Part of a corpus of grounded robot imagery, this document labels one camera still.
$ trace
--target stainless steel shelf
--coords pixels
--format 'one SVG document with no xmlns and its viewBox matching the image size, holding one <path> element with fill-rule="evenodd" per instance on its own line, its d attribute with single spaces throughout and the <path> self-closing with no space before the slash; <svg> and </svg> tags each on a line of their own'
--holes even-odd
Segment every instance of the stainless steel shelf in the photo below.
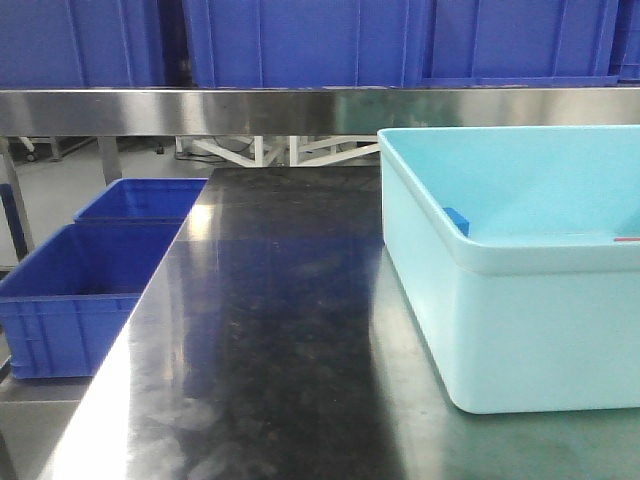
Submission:
<svg viewBox="0 0 640 480">
<path fill-rule="evenodd" d="M 342 135 L 640 123 L 640 88 L 0 90 L 0 136 Z"/>
</svg>

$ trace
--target blue storage bin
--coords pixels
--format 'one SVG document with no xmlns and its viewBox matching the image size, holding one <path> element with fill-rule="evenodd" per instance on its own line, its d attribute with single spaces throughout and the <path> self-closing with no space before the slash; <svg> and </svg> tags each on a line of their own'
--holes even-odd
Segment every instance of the blue storage bin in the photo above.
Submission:
<svg viewBox="0 0 640 480">
<path fill-rule="evenodd" d="M 639 143 L 639 126 L 380 133 L 385 243 L 460 408 L 640 406 L 640 241 L 616 241 L 640 237 Z"/>
<path fill-rule="evenodd" d="M 161 13 L 175 15 L 156 0 L 2 0 L 0 87 L 165 85 L 180 45 L 177 31 L 163 37 Z"/>
<path fill-rule="evenodd" d="M 127 178 L 113 182 L 73 217 L 76 223 L 178 223 L 205 178 Z"/>
<path fill-rule="evenodd" d="M 425 0 L 184 0 L 200 87 L 415 86 Z"/>
<path fill-rule="evenodd" d="M 617 6 L 617 0 L 434 0 L 423 84 L 614 84 Z"/>
<path fill-rule="evenodd" d="M 637 82 L 640 80 L 640 1 L 619 1 L 611 74 L 618 75 L 623 82 Z"/>
<path fill-rule="evenodd" d="M 0 281 L 17 378 L 93 375 L 179 226 L 69 225 Z"/>
<path fill-rule="evenodd" d="M 190 86 L 187 30 L 180 0 L 157 0 L 165 70 L 165 84 Z"/>
</svg>

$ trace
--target stainless steel table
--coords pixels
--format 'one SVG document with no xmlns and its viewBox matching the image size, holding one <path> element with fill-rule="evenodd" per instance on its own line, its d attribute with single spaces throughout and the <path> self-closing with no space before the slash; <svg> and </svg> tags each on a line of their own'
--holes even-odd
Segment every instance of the stainless steel table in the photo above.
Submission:
<svg viewBox="0 0 640 480">
<path fill-rule="evenodd" d="M 421 338 L 376 168 L 218 170 L 41 479 L 640 476 L 640 409 L 465 414 Z"/>
</svg>

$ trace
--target metal frame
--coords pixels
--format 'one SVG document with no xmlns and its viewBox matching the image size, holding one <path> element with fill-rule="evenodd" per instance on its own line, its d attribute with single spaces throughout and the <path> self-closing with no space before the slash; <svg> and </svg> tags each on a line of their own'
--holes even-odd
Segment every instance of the metal frame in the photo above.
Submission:
<svg viewBox="0 0 640 480">
<path fill-rule="evenodd" d="M 224 148 L 215 140 L 198 139 L 193 140 L 192 143 L 196 147 L 247 168 L 268 167 L 273 164 L 278 157 L 282 156 L 285 151 L 284 143 L 278 138 L 273 142 L 265 142 L 264 136 L 262 135 L 254 137 L 232 136 L 230 138 L 247 145 L 249 153 L 253 155 L 241 155 L 239 152 Z"/>
<path fill-rule="evenodd" d="M 289 166 L 320 167 L 333 165 L 353 158 L 380 151 L 375 135 L 332 136 L 323 140 L 309 142 L 307 136 L 292 135 L 289 137 Z M 370 145 L 358 147 L 358 142 L 369 142 Z M 303 154 L 314 154 L 304 158 Z"/>
<path fill-rule="evenodd" d="M 0 90 L 4 137 L 372 135 L 389 127 L 613 124 L 640 124 L 640 88 Z M 108 183 L 122 175 L 115 140 L 101 140 L 101 152 Z"/>
</svg>

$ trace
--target white metal frame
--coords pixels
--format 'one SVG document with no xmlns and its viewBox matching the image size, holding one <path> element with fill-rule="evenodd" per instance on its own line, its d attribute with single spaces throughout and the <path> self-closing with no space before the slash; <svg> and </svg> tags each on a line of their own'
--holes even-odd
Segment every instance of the white metal frame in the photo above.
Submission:
<svg viewBox="0 0 640 480">
<path fill-rule="evenodd" d="M 375 135 L 342 135 L 311 142 L 309 138 L 289 137 L 289 165 L 291 167 L 332 165 L 380 151 Z M 371 144 L 357 147 L 357 142 L 371 142 Z"/>
<path fill-rule="evenodd" d="M 265 142 L 263 136 L 229 136 L 226 138 L 236 140 L 248 145 L 248 150 L 253 155 L 241 155 L 238 152 L 234 152 L 220 146 L 215 141 L 207 139 L 193 140 L 193 145 L 206 150 L 207 152 L 213 153 L 214 155 L 218 155 L 225 160 L 247 168 L 268 167 L 278 158 L 278 156 L 284 154 L 286 148 L 285 143 L 279 140 L 277 137 L 274 141 L 269 143 Z"/>
</svg>

